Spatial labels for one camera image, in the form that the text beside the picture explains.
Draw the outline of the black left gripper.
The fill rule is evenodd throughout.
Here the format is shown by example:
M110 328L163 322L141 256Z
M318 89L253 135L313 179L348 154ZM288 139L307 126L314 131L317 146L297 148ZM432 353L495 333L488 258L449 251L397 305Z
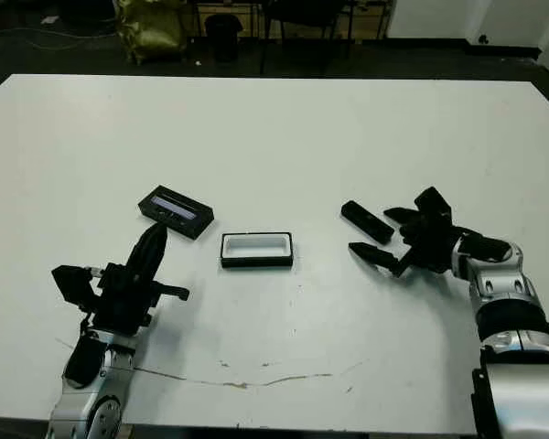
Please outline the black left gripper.
M134 246L126 266L109 262L97 287L102 290L92 325L100 330L134 336L152 320L149 309L162 294L187 301L189 289L162 284L154 279L167 245L167 227L154 224Z

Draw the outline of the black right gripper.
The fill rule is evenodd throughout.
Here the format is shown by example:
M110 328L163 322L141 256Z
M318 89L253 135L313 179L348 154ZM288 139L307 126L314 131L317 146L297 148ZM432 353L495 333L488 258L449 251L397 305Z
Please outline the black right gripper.
M409 267L443 273L452 267L451 253L461 236L450 213L424 214L416 209L393 207L383 215L400 225L399 232L409 250L401 259L366 242L350 242L349 249L365 262L400 277Z

